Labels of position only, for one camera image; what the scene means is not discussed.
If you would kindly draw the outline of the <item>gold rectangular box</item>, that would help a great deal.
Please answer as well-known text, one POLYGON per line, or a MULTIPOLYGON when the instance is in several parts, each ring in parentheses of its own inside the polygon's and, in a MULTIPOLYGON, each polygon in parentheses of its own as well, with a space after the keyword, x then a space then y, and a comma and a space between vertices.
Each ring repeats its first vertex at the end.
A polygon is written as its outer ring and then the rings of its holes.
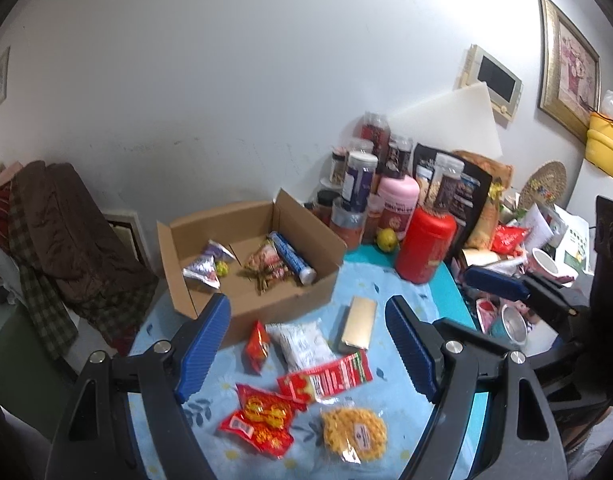
POLYGON ((341 353, 352 353, 369 348, 376 311, 377 302, 375 300, 359 296, 352 298, 338 342, 338 350, 341 353))

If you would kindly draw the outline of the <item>red gold snack bag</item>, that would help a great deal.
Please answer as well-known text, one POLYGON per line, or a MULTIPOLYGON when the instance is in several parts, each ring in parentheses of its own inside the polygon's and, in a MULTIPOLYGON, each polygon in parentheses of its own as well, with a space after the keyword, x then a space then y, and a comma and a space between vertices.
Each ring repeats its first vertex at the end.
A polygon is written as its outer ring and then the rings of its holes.
POLYGON ((239 408, 221 421, 218 430, 235 434, 261 454, 283 458, 293 444, 294 416, 308 405, 291 396, 237 384, 239 408))

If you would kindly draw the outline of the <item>pink canister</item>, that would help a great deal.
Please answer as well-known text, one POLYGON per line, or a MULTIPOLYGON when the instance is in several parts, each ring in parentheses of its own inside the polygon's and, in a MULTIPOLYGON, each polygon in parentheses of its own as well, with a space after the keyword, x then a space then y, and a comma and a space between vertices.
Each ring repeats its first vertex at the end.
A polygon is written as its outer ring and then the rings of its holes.
POLYGON ((417 181, 410 176, 403 179, 383 177, 378 185, 377 195, 385 203, 379 220, 380 229, 392 229, 402 242, 418 202, 417 181))

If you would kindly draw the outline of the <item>green lollipop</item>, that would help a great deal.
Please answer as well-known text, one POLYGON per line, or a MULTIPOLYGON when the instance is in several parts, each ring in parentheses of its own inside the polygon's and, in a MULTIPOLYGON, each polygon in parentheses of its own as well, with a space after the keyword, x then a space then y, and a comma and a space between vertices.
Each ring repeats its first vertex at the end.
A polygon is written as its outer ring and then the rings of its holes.
POLYGON ((219 278, 225 278, 229 272, 229 265, 225 261, 217 261, 215 263, 215 272, 219 278))

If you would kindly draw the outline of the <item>dark label clear jar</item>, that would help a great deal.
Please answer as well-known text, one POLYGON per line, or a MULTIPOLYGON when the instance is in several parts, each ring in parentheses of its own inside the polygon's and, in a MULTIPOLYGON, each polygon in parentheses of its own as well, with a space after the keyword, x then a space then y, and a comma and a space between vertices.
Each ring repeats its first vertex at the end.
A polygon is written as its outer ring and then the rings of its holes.
POLYGON ((407 174, 413 151, 413 142, 407 136, 392 133, 389 139, 384 176, 391 179, 403 179, 407 174))

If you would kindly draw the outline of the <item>red packet on clutter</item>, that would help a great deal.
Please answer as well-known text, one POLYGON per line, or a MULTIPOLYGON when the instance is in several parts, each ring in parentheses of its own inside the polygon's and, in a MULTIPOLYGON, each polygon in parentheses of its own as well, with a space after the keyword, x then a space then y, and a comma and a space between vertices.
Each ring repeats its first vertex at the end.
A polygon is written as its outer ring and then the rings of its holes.
POLYGON ((500 256, 517 255, 529 232, 529 229, 521 226, 502 226, 499 224, 493 234, 492 252, 500 256))

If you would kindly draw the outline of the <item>brown jacket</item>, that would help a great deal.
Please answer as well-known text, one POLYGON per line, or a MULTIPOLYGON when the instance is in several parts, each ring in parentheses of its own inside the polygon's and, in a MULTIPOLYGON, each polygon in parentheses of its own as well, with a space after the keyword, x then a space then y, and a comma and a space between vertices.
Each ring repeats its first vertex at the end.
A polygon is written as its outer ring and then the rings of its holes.
POLYGON ((142 321, 156 275, 109 226, 68 162, 30 162, 12 179, 9 247, 19 266, 100 330, 142 321))

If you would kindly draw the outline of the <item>gold framed picture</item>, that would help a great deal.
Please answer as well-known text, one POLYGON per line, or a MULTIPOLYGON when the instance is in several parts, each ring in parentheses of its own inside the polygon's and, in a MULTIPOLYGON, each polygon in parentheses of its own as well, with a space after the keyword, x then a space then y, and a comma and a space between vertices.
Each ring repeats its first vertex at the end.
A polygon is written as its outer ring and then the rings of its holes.
POLYGON ((542 80, 539 109, 581 142, 599 106, 599 54, 552 0, 539 0, 542 23, 542 80))

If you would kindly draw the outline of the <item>white snack bag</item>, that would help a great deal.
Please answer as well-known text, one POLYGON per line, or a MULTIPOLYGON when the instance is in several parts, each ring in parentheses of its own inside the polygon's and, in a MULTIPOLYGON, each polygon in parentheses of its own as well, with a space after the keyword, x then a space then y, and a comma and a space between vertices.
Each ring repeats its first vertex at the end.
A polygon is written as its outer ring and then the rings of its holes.
POLYGON ((265 330, 271 341, 282 349, 290 372, 307 370, 336 359, 317 321, 266 324, 265 330))

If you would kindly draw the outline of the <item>green yellow fruit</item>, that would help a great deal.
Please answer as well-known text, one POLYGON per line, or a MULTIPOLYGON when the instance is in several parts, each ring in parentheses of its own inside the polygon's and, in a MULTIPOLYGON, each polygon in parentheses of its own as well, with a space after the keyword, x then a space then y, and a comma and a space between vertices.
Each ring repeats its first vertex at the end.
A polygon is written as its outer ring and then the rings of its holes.
POLYGON ((391 254, 399 247, 398 234, 390 228, 381 229, 376 235, 377 247, 386 254, 391 254))

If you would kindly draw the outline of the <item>green plaid cloth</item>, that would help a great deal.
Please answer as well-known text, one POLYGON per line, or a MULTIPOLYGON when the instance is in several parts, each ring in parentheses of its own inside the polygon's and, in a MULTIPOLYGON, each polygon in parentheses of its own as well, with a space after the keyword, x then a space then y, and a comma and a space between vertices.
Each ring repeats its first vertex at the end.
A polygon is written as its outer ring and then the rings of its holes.
POLYGON ((23 303, 51 359, 78 338, 69 310, 124 354, 132 333, 115 318, 119 295, 107 294, 102 257, 122 244, 86 187, 65 191, 15 177, 9 197, 9 251, 20 273, 23 303))

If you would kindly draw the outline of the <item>small red snack packet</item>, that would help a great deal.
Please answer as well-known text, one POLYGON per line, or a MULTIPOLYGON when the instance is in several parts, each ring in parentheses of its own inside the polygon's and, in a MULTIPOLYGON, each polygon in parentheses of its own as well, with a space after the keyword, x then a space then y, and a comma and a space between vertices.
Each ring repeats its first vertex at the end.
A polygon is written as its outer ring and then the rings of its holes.
POLYGON ((270 346, 271 340, 264 324, 260 321, 256 321, 252 327, 246 347, 244 347, 244 355, 248 360, 250 368, 256 374, 262 373, 268 355, 270 354, 270 346))

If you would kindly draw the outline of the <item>small wall picture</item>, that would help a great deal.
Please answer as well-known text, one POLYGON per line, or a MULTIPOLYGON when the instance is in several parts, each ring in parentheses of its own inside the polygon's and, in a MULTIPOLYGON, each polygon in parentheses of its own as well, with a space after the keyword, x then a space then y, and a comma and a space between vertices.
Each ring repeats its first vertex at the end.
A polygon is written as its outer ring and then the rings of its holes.
POLYGON ((7 99, 9 57, 10 47, 7 47, 0 56, 0 106, 7 99))

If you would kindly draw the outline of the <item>yellow round crackers pack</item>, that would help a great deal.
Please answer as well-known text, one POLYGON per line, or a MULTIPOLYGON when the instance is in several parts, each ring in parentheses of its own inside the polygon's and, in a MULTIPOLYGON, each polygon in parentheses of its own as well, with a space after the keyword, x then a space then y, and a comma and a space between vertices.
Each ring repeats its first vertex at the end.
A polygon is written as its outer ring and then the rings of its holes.
POLYGON ((387 451, 388 427, 383 411, 355 404, 328 406, 321 411, 327 452, 348 464, 381 460, 387 451))

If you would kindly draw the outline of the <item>red green snack packet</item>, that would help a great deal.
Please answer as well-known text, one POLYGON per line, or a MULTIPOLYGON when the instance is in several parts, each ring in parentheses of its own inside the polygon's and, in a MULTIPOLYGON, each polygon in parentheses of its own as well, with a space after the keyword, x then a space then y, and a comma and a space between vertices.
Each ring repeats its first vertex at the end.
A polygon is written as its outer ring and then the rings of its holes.
POLYGON ((324 365, 298 370, 277 379, 279 392, 293 400, 324 403, 373 380, 365 350, 324 365))

